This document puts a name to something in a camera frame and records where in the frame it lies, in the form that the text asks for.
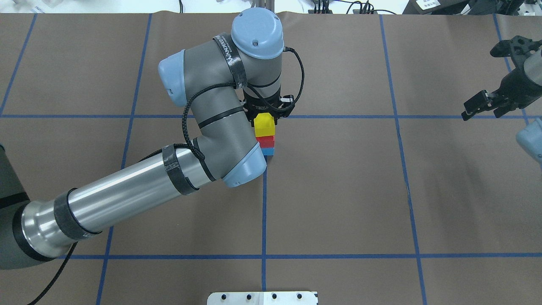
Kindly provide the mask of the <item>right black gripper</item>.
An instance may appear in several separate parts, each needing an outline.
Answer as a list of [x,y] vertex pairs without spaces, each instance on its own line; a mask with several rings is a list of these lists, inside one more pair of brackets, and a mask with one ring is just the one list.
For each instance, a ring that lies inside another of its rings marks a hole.
[[476,114],[493,110],[494,116],[501,118],[517,108],[526,108],[541,95],[541,85],[527,77],[524,69],[517,67],[502,79],[494,93],[483,89],[464,102],[465,110],[461,116],[463,121],[467,121]]

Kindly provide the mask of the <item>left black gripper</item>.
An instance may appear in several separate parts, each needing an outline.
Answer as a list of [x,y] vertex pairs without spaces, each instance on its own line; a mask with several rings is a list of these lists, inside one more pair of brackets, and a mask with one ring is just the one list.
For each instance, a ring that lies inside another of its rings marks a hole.
[[260,113],[270,113],[274,117],[275,126],[278,124],[278,120],[288,117],[293,108],[296,106],[294,95],[279,96],[275,94],[271,97],[265,98],[267,104],[277,108],[273,110],[267,104],[265,104],[260,98],[253,97],[249,94],[245,94],[245,114],[246,119],[250,123],[251,127],[255,127],[254,119]]

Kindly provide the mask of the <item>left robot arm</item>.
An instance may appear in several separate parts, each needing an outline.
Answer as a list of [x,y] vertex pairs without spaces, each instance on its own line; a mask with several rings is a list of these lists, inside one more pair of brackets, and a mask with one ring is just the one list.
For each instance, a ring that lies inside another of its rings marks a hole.
[[1,148],[1,269],[29,268],[73,251],[77,242],[201,186],[222,180],[234,188],[266,169],[250,122],[282,103],[283,40],[279,17],[248,8],[230,33],[181,50],[158,64],[168,96],[183,108],[184,143],[170,144],[134,165],[50,201],[31,201]]

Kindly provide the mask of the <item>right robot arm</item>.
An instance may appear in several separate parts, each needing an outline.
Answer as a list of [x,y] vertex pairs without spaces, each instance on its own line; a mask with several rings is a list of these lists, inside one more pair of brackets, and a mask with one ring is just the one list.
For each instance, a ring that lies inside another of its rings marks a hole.
[[[492,92],[483,89],[463,103],[464,121],[486,111],[501,118],[515,110],[526,111],[541,101],[541,50],[518,56],[515,65],[501,79],[497,89]],[[515,140],[532,160],[541,164],[541,112],[532,112],[532,115],[534,119],[527,120]]]

